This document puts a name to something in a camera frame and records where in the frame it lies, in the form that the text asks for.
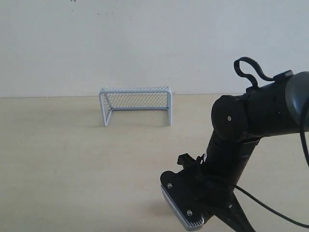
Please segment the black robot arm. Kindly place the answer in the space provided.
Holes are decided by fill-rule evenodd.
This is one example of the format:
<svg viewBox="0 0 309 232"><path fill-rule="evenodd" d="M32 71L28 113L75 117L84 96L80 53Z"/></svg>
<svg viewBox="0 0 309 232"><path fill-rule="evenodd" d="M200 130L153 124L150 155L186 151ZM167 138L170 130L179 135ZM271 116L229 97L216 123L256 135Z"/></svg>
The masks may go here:
<svg viewBox="0 0 309 232"><path fill-rule="evenodd" d="M234 190L262 138L298 133L304 155L309 154L309 73L288 70L268 77L249 57L235 60L234 70L251 86L214 102L206 152L196 158L179 155L182 169L160 176L163 196L188 232L200 230L211 217L237 232L253 231Z"/></svg>

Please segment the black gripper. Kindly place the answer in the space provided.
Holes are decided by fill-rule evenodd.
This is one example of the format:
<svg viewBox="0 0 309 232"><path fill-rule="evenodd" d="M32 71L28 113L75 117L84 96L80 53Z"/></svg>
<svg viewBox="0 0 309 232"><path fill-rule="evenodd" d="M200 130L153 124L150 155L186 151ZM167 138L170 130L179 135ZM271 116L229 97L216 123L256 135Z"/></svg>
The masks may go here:
<svg viewBox="0 0 309 232"><path fill-rule="evenodd" d="M213 158L204 155L196 159L185 153L178 157L183 170L165 171L160 176L162 194L174 215L186 231L198 231L205 224L206 214L216 215L236 232L254 232L237 197L236 174L228 166L215 166Z"/></svg>

